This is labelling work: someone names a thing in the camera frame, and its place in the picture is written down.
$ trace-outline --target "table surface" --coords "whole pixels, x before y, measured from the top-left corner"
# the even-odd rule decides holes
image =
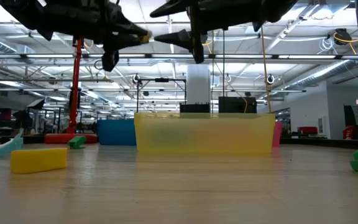
[[[0,223],[358,224],[352,152],[148,156],[90,145],[70,151],[66,169],[25,175],[0,159]]]

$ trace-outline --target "pink object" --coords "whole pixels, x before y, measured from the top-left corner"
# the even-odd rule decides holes
[[[281,138],[281,131],[282,131],[283,124],[279,121],[276,122],[274,126],[274,133],[273,133],[273,147],[280,147],[280,138]]]

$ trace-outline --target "yellow translucent bin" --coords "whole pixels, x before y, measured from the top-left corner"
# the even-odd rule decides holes
[[[149,153],[267,154],[274,114],[137,113],[137,150]]]

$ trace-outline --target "metal frame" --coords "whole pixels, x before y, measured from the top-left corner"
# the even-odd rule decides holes
[[[168,81],[168,82],[175,82],[177,84],[177,86],[179,86],[179,88],[181,89],[179,91],[184,91],[185,92],[185,104],[186,104],[186,102],[187,102],[187,80],[185,80],[185,79],[177,79],[177,78],[140,78],[140,79],[137,80],[137,83],[136,83],[136,113],[139,112],[139,92],[141,90],[143,90],[144,87],[147,84],[149,84],[151,81],[160,82],[159,80],[165,80],[165,81]],[[146,81],[146,83],[144,83],[142,88],[139,89],[139,83],[141,81]],[[183,87],[181,87],[178,84],[178,82],[185,83],[185,88],[183,89]]]

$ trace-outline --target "ceiling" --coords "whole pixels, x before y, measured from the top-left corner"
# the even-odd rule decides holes
[[[137,25],[151,30],[153,35],[165,34],[171,29],[176,32],[182,29],[189,30],[190,22],[185,13],[179,13],[168,17],[150,18],[149,14],[165,0],[125,0],[121,1],[120,5],[124,15],[135,22]],[[268,49],[266,54],[269,55],[350,55],[353,51],[349,45],[330,45],[330,40],[324,40],[328,34],[333,35],[338,28],[347,29],[348,33],[354,39],[358,39],[356,11],[354,8],[348,7],[351,1],[347,0],[327,0],[330,5],[331,12],[327,10],[328,7],[322,8],[316,14],[306,17],[303,21],[298,21],[298,16],[307,7],[308,1],[299,1],[295,7],[282,17],[282,20],[277,23],[267,23],[264,25],[265,48]],[[282,38],[275,41],[278,35],[286,31],[287,34],[282,35]],[[59,58],[61,54],[72,54],[73,47],[71,47],[71,37],[64,34],[56,34],[49,42],[43,39],[37,31],[27,30],[24,26],[19,24],[9,13],[7,13],[0,6],[0,41],[7,45],[27,46],[34,50],[35,54],[54,54],[54,56],[46,58],[32,58],[32,64],[14,59],[0,58],[0,78],[25,78],[28,81],[18,83],[17,86],[12,83],[3,84],[0,82],[0,87],[5,88],[46,88],[46,89],[67,89],[70,87],[70,81],[58,82],[57,84],[50,84],[48,82],[38,82],[36,80],[45,80],[50,77],[61,78],[69,80],[72,78],[73,59]],[[86,41],[87,46],[83,53],[85,54],[102,54],[103,49],[92,43]],[[227,55],[261,55],[262,54],[262,39],[259,34],[253,32],[250,24],[240,24],[238,26],[230,27],[229,30],[223,32],[222,30],[215,30],[209,33],[209,46],[204,47],[205,54],[227,54]],[[358,53],[358,42],[354,44],[356,52]],[[120,51],[120,54],[127,55],[127,58],[122,58],[119,65],[111,73],[105,73],[95,68],[95,62],[98,58],[87,58],[82,61],[80,70],[80,78],[88,80],[81,82],[81,86],[87,89],[103,89],[103,91],[94,91],[98,97],[94,100],[92,96],[90,99],[85,99],[87,103],[102,103],[108,102],[104,108],[101,106],[93,106],[93,109],[114,109],[110,107],[111,103],[127,103],[129,106],[120,106],[120,112],[116,110],[117,114],[130,113],[135,103],[132,100],[132,93],[118,92],[123,88],[135,88],[132,83],[134,74],[139,74],[141,78],[186,78],[187,65],[194,63],[190,58],[170,58],[170,54],[189,54],[189,52],[180,47],[171,46],[160,42],[150,41],[149,44],[138,47],[129,47]],[[163,58],[137,58],[133,54],[162,54]],[[280,83],[288,83],[298,76],[304,74],[308,70],[317,67],[318,65],[333,63],[333,60],[267,60],[267,73],[276,77],[276,85]],[[262,58],[250,59],[227,59],[225,63],[223,60],[217,60],[215,64],[211,60],[205,63],[209,64],[210,71],[214,70],[216,78],[220,79],[219,86],[222,88],[222,76],[220,70],[228,75],[227,81],[234,89],[253,89],[262,90],[265,88],[264,83],[264,65]],[[175,83],[154,83],[150,82],[146,88],[153,89],[180,89]],[[34,91],[38,94],[47,96],[67,97],[67,92],[47,92]],[[217,99],[222,93],[214,93],[213,98]],[[161,109],[156,110],[156,106],[148,106],[151,101],[144,101],[146,103],[142,106],[142,110],[146,111],[176,111],[177,103],[184,98],[182,91],[173,92],[150,92],[149,96],[142,96],[145,99],[162,99],[169,98],[170,101],[162,101]]]

